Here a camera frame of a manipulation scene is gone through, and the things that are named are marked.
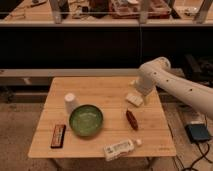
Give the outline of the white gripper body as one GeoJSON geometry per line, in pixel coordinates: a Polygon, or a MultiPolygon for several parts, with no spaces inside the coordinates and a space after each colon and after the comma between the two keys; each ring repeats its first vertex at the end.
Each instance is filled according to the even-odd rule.
{"type": "Polygon", "coordinates": [[[154,83],[149,79],[138,77],[134,82],[135,89],[141,94],[144,104],[149,104],[149,95],[154,89],[154,83]]]}

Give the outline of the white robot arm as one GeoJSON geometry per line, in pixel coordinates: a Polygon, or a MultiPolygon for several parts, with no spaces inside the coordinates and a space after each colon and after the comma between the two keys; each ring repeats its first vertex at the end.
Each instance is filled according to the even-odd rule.
{"type": "Polygon", "coordinates": [[[213,89],[171,74],[171,63],[166,57],[145,62],[138,69],[134,87],[147,96],[158,86],[213,120],[213,89]]]}

